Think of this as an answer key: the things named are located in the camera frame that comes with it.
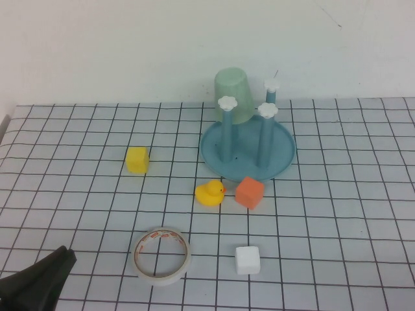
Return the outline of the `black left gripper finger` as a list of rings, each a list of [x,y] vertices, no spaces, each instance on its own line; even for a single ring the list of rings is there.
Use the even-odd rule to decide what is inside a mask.
[[[40,278],[53,264],[64,258],[67,253],[65,246],[47,255],[37,263],[13,275],[1,279],[1,297],[12,297],[15,293],[32,284]]]
[[[76,261],[75,252],[67,249],[64,258],[53,264],[32,284],[12,297],[1,297],[1,310],[55,310]]]

